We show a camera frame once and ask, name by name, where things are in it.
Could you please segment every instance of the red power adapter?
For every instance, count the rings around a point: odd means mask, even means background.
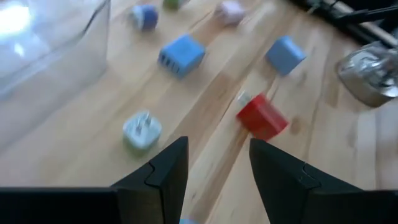
[[[236,117],[255,138],[268,141],[288,125],[286,119],[263,94],[252,99],[251,96],[243,92],[238,97],[238,101],[244,105],[244,108]]]

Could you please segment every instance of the metal prong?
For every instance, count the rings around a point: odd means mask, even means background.
[[[147,111],[147,113],[145,114],[144,121],[145,121],[145,125],[147,125],[147,126],[150,125],[150,122],[152,121],[152,117],[150,116],[149,111]]]
[[[251,101],[252,96],[242,91],[238,96],[238,102],[242,104],[242,106],[246,106]]]
[[[136,133],[137,133],[137,135],[140,135],[140,134],[141,134],[141,131],[142,131],[142,123],[141,123],[141,119],[140,119],[140,120],[138,120],[137,126],[136,126]]]

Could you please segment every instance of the wood grain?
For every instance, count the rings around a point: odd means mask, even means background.
[[[212,16],[220,1],[191,0],[177,12],[162,9],[160,0],[112,1],[105,72],[90,76],[72,67],[69,74],[63,63],[0,98],[0,185],[107,186],[188,136],[182,218],[268,223],[251,172],[251,134],[235,118],[236,95],[244,90],[266,94],[289,120],[271,144],[358,187],[398,188],[397,102],[367,108],[334,72],[335,63],[360,46],[280,0],[241,0],[247,16],[238,27],[225,27]],[[159,6],[160,21],[150,33],[137,32],[127,19],[128,9],[143,3]],[[157,55],[185,33],[206,47],[206,56],[178,80],[158,66]],[[307,54],[286,77],[264,59],[283,35]],[[78,53],[84,66],[88,59]],[[137,157],[123,144],[122,125],[143,109],[163,132]]]

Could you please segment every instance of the white power adapter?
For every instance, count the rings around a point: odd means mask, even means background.
[[[161,132],[162,125],[149,111],[136,113],[123,125],[124,137],[138,150],[146,150],[153,146],[159,140]]]
[[[245,17],[245,10],[237,1],[223,1],[216,6],[215,16],[225,25],[238,25]]]

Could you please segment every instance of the light blue power adapter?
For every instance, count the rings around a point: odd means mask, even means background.
[[[158,61],[175,76],[183,78],[199,66],[205,51],[205,47],[190,35],[183,35],[160,50]]]
[[[266,53],[268,61],[281,75],[289,74],[305,57],[301,48],[287,35],[277,39]]]

